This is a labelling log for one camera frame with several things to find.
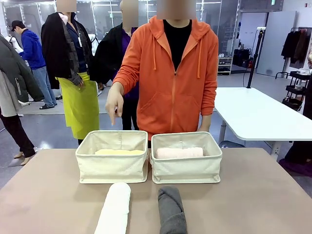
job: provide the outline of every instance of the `grey rolled towel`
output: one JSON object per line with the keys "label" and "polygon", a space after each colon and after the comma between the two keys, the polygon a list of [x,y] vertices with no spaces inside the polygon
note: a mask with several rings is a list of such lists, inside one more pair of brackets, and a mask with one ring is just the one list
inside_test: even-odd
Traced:
{"label": "grey rolled towel", "polygon": [[187,234],[186,218],[180,192],[165,186],[158,191],[160,234]]}

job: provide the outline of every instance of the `yellow-green apron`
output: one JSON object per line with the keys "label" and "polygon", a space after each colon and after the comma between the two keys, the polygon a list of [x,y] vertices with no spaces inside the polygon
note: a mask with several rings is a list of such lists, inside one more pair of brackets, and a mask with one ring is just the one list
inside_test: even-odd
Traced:
{"label": "yellow-green apron", "polygon": [[66,126],[72,128],[74,138],[84,139],[89,132],[99,130],[98,94],[90,76],[86,72],[79,75],[84,82],[81,88],[68,79],[56,79],[62,89]]}

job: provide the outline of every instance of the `sandal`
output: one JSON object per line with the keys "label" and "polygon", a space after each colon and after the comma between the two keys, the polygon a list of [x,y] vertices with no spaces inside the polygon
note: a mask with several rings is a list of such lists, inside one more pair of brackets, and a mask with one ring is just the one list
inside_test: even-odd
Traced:
{"label": "sandal", "polygon": [[51,109],[51,108],[54,108],[54,106],[49,107],[47,105],[44,105],[44,106],[41,106],[39,109],[40,110],[46,110],[46,109]]}

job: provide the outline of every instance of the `door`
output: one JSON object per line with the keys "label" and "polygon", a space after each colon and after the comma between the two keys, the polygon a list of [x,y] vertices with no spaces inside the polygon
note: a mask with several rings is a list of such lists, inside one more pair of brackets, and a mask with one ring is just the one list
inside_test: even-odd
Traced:
{"label": "door", "polygon": [[296,11],[270,12],[259,65],[258,74],[275,77],[284,70],[285,60],[281,56],[288,33],[294,27]]}

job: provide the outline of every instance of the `white table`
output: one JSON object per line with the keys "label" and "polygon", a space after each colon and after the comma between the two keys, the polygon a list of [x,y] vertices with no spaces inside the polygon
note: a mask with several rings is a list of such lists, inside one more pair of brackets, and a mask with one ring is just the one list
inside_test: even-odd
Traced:
{"label": "white table", "polygon": [[241,140],[272,141],[277,159],[283,141],[312,141],[312,120],[257,89],[217,88],[215,109],[223,119],[219,141],[226,126]]}

